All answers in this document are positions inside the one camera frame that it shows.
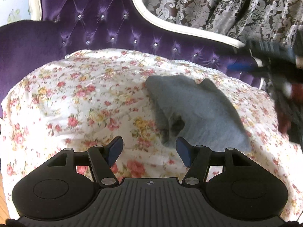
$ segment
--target lace curtain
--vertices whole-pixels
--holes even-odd
[[[302,26],[303,0],[143,0],[148,10],[172,23],[237,38],[290,45]]]

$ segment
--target purple velvet upholstery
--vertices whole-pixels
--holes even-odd
[[[158,28],[141,17],[132,0],[42,0],[42,20],[52,22],[0,28],[0,101],[29,72],[80,49],[121,48],[189,60],[260,85],[260,78],[226,69],[234,62],[256,65],[252,57],[235,55],[230,45]]]

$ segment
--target wall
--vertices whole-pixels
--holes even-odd
[[[0,0],[0,26],[31,19],[28,0]]]

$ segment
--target ribbed gray panel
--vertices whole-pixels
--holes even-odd
[[[177,179],[125,179],[103,189],[93,204],[76,216],[52,222],[22,217],[28,227],[278,227],[279,217],[246,222],[224,216],[205,201],[198,189]]]

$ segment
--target headboard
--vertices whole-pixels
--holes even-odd
[[[29,0],[32,20],[0,27],[0,101],[23,77],[80,49],[121,48],[189,60],[260,87],[261,79],[227,71],[243,43],[217,33],[173,24],[152,15],[142,0]]]

